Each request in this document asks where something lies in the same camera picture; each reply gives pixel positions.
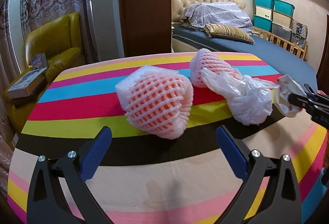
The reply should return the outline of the white red wrapper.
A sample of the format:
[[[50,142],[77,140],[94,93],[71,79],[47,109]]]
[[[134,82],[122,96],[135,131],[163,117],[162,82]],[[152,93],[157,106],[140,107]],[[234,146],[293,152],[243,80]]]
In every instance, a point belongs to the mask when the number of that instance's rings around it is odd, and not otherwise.
[[[274,91],[275,106],[284,116],[294,118],[302,109],[289,103],[289,95],[293,93],[306,97],[306,93],[289,75],[279,77],[277,85],[279,87]]]

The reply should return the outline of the white plastic bag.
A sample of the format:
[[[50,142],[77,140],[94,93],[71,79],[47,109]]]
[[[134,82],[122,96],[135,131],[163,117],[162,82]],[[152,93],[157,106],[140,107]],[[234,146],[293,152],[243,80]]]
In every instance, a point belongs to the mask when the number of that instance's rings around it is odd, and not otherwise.
[[[201,70],[204,84],[222,95],[235,120],[244,125],[259,125],[272,114],[272,89],[276,83],[244,75],[235,78],[227,72],[216,74],[207,68]]]

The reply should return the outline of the pink foam fruit net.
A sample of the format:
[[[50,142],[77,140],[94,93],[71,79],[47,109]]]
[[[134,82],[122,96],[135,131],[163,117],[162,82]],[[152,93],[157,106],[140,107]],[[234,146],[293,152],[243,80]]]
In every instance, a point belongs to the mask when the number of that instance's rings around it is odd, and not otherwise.
[[[115,85],[127,121],[164,139],[185,131],[193,103],[190,79],[176,70],[145,65]]]

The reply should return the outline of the dark wooden room door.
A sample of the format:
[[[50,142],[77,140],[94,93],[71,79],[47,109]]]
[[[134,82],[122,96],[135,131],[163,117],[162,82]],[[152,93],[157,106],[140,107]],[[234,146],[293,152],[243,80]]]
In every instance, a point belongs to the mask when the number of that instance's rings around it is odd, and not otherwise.
[[[324,41],[322,58],[316,76],[318,90],[321,90],[326,94],[328,94],[328,88],[329,88],[329,45],[328,44],[329,44],[329,15],[327,15],[326,38]]]

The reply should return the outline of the blue bed mattress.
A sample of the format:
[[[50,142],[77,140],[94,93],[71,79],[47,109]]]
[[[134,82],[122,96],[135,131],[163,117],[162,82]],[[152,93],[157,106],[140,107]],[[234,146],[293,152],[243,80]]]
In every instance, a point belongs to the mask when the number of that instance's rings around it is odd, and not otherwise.
[[[196,31],[182,26],[174,28],[172,37],[196,49],[207,48],[216,52],[253,54],[280,74],[288,74],[302,87],[308,84],[313,90],[318,90],[315,70],[307,62],[262,38],[253,36],[254,43],[248,44],[219,37],[209,37],[204,31]]]

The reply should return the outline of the grey clear storage box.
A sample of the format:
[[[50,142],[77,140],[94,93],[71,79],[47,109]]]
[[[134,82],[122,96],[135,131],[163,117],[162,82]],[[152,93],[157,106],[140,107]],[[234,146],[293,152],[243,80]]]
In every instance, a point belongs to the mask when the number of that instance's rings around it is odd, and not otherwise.
[[[291,40],[292,30],[286,28],[280,24],[272,23],[272,33],[278,37],[281,37],[287,41]]]

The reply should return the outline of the checkered black white bag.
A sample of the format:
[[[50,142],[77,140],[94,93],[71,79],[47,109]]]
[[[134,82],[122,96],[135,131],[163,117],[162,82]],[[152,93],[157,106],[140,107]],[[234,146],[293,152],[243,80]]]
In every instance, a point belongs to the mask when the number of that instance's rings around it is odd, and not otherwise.
[[[308,36],[308,27],[293,19],[292,20],[292,36],[291,42],[297,44],[299,47],[303,48]]]

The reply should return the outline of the beige storage box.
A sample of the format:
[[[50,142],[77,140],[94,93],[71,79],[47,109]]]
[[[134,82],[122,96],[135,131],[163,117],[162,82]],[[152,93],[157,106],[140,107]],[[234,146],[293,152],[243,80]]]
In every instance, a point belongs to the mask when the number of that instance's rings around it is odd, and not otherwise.
[[[291,29],[293,18],[278,11],[273,11],[273,23]]]

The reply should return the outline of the teal storage bin upper right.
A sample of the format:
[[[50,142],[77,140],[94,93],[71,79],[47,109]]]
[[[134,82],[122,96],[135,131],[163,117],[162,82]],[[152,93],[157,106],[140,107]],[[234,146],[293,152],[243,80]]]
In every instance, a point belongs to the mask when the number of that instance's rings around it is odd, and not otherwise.
[[[293,17],[295,6],[283,0],[274,0],[274,10]]]

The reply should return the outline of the teal storage bin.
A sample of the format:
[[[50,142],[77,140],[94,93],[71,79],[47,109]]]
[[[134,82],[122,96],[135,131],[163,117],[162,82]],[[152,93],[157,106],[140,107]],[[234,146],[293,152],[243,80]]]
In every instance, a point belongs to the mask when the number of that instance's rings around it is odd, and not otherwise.
[[[274,9],[274,0],[254,0],[255,6]]]
[[[274,10],[293,17],[295,6],[283,0],[274,0]]]
[[[263,16],[254,15],[254,26],[267,32],[272,30],[272,20]]]

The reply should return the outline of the striped colourful tablecloth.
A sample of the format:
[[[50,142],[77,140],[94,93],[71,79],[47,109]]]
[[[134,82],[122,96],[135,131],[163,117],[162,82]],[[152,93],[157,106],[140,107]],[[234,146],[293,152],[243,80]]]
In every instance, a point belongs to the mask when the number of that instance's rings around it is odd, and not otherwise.
[[[326,130],[300,112],[284,118],[274,110],[261,125],[241,125],[226,101],[195,89],[186,130],[175,140],[140,131],[127,122],[115,85],[145,65],[189,76],[193,53],[121,58],[72,68],[59,74],[24,125],[13,153],[8,203],[27,219],[27,196],[40,155],[58,158],[77,150],[99,130],[113,140],[94,177],[86,183],[115,223],[213,223],[241,185],[215,139],[220,125],[264,156],[292,158],[307,219],[326,189],[321,169]]]

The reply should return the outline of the teal storage bin lower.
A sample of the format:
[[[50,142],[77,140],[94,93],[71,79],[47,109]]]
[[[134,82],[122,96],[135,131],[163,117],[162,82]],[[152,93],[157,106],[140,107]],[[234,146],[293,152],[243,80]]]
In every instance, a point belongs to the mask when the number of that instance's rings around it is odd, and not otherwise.
[[[272,30],[272,20],[263,16],[254,15],[254,26],[267,32]]]

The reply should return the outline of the white drawer storage box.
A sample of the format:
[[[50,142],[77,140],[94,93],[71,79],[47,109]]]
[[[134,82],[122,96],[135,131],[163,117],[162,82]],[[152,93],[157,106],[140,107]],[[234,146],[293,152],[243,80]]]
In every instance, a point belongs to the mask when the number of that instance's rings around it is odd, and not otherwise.
[[[263,18],[267,18],[272,20],[273,18],[273,10],[266,8],[266,7],[261,7],[256,5],[255,6],[255,14],[258,16],[262,16]]]

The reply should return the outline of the teal storage bin upper left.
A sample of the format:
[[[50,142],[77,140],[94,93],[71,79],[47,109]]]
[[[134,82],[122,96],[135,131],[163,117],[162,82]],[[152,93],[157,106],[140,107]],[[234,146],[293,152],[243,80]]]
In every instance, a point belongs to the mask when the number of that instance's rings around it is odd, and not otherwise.
[[[274,9],[274,0],[254,0],[255,6]]]

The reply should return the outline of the striped gold pillow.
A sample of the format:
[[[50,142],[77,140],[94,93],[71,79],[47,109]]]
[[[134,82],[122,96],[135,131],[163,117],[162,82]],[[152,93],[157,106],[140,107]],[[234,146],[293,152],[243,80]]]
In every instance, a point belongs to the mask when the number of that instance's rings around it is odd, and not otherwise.
[[[208,23],[205,25],[204,31],[209,37],[219,37],[226,40],[254,44],[252,37],[247,34],[247,32],[237,27]]]

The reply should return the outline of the small picture card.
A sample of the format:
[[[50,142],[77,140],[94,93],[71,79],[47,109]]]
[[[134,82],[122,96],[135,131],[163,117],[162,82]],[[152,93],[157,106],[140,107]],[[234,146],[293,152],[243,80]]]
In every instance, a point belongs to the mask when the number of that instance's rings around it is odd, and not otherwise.
[[[45,53],[39,53],[32,57],[31,59],[32,68],[34,70],[40,68],[48,68],[48,63]]]

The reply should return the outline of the blue grey folded duvet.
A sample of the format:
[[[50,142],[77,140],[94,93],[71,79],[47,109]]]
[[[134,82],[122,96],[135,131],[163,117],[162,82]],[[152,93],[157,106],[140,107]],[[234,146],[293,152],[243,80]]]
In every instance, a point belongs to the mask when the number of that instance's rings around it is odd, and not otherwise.
[[[180,20],[197,29],[204,28],[206,24],[222,24],[240,28],[249,35],[253,29],[249,15],[229,1],[192,4],[183,10]]]

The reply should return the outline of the dark wooden door panel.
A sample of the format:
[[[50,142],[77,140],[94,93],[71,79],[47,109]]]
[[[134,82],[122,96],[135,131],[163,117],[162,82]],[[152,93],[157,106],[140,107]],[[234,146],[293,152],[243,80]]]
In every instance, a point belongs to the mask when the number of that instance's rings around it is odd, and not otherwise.
[[[171,0],[119,0],[126,57],[171,52]]]

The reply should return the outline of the patterned lace curtain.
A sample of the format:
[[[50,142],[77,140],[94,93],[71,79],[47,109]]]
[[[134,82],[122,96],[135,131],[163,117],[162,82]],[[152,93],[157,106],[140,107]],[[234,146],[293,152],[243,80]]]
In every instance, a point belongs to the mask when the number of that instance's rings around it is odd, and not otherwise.
[[[13,149],[13,138],[19,134],[6,111],[3,93],[25,70],[26,37],[37,28],[63,15],[78,12],[85,64],[98,60],[90,19],[91,0],[1,0],[1,142]]]

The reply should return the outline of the wooden crib rail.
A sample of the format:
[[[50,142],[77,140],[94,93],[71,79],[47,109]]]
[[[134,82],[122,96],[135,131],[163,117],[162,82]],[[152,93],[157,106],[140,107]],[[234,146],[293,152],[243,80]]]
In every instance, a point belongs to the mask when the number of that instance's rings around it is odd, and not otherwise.
[[[306,44],[304,48],[301,48],[293,42],[285,40],[282,37],[279,37],[271,32],[267,32],[266,30],[260,29],[258,27],[253,27],[252,34],[270,43],[276,44],[277,46],[280,46],[286,51],[289,51],[291,54],[299,57],[303,61],[306,61],[308,44]]]

